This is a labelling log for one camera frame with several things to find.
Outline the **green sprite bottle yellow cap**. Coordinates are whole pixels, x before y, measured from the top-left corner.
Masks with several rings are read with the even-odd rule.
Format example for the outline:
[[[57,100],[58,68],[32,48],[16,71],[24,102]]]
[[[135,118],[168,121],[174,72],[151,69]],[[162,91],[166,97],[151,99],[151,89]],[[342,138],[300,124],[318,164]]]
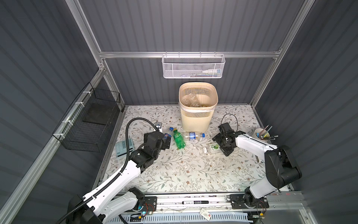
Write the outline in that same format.
[[[184,149],[186,146],[186,143],[184,141],[182,134],[176,128],[173,129],[173,137],[174,137],[174,141],[175,141],[177,148]]]

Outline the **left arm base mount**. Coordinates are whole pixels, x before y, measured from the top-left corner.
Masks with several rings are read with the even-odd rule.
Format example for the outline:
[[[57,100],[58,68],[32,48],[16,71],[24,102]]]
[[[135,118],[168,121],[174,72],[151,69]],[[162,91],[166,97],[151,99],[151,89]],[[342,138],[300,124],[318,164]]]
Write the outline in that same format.
[[[135,207],[131,210],[133,212],[154,212],[157,209],[157,197],[145,196],[143,199],[139,199]]]

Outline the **pepsi label clear bottle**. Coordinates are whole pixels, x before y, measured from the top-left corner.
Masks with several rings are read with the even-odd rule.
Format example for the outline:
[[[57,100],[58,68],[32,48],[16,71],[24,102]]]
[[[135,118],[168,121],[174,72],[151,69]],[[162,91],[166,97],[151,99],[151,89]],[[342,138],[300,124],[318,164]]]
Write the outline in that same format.
[[[168,133],[165,133],[165,138],[166,138],[167,140],[171,140],[172,136],[171,136],[170,134],[168,134]]]

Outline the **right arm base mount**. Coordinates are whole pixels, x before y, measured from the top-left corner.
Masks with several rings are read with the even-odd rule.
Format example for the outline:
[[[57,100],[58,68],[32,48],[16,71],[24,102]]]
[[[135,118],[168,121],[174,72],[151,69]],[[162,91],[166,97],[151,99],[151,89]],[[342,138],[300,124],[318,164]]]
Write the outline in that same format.
[[[265,197],[259,199],[248,194],[231,194],[227,198],[232,209],[268,209],[269,204]]]

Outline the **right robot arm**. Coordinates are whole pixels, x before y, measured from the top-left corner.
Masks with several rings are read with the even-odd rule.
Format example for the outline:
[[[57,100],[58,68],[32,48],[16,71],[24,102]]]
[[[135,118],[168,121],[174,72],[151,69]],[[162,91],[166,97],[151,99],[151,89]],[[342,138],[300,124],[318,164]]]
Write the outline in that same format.
[[[276,146],[247,135],[243,131],[234,131],[228,123],[218,126],[219,133],[212,138],[225,156],[229,156],[235,147],[249,151],[265,164],[265,177],[245,189],[243,201],[253,208],[267,195],[299,180],[302,172],[288,146]]]

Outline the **blue label water bottle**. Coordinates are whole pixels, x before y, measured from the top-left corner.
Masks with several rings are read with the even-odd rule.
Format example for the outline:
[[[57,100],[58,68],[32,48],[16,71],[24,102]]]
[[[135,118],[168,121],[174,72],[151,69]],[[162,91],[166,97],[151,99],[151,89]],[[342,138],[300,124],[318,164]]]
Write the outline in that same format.
[[[185,132],[183,134],[183,138],[185,141],[199,141],[202,138],[205,138],[205,133],[198,133],[198,132]]]

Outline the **large clear unlabeled bottle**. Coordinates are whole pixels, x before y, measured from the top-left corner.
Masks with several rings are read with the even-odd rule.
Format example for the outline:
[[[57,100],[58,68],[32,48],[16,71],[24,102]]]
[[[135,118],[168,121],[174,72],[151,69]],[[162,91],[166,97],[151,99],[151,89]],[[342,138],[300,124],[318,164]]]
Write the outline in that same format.
[[[198,100],[198,97],[194,93],[190,93],[188,95],[185,95],[181,99],[181,103],[184,106],[188,106],[188,107],[201,107],[201,104],[200,104],[200,102]]]

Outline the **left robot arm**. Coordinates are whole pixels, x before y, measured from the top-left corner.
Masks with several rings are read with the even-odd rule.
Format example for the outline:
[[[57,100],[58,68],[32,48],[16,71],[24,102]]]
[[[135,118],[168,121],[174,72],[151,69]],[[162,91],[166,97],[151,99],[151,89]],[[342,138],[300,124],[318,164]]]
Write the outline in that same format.
[[[126,211],[142,209],[145,195],[138,188],[133,187],[120,197],[117,194],[152,166],[161,150],[170,147],[170,139],[155,124],[145,118],[142,121],[148,122],[154,131],[145,134],[144,142],[137,150],[126,149],[123,166],[100,186],[83,197],[73,197],[67,213],[57,223],[106,224]]]

